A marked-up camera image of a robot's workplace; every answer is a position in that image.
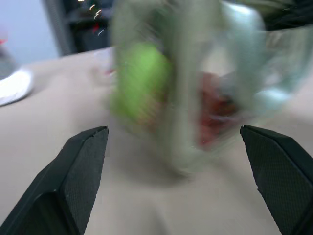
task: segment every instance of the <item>green object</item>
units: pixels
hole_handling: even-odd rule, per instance
[[[124,63],[117,65],[118,88],[112,109],[138,123],[151,118],[153,104],[162,102],[171,64],[157,47],[149,43],[134,45],[123,58]]]

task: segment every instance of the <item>beige table surface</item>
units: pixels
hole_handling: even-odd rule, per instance
[[[0,108],[0,222],[71,136],[110,125],[100,189],[87,235],[278,235],[257,191],[244,144],[189,179],[149,156],[109,116],[90,69],[93,53],[28,67],[33,94]],[[313,78],[266,127],[313,154]]]

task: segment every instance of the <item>wall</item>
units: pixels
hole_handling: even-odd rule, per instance
[[[59,57],[41,0],[0,0],[0,30],[5,29],[5,47],[22,63]]]

